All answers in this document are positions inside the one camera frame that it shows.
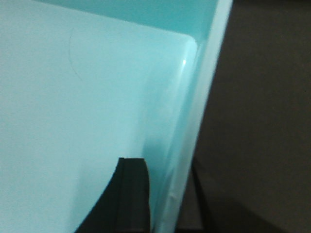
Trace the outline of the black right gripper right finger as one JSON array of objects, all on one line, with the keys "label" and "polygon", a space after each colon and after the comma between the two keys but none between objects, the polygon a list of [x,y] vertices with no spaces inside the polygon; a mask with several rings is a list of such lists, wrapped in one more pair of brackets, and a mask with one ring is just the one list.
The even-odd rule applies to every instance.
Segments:
[{"label": "black right gripper right finger", "polygon": [[197,171],[197,160],[193,160],[176,226],[177,233],[203,233],[204,224],[201,207],[201,184]]}]

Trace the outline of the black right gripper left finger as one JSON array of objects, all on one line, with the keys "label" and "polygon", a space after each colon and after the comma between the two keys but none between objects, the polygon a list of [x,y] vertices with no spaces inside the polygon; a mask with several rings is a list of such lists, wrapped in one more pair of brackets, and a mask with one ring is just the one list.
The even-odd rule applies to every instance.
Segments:
[{"label": "black right gripper left finger", "polygon": [[106,189],[78,233],[148,233],[151,230],[149,173],[143,158],[120,158]]}]

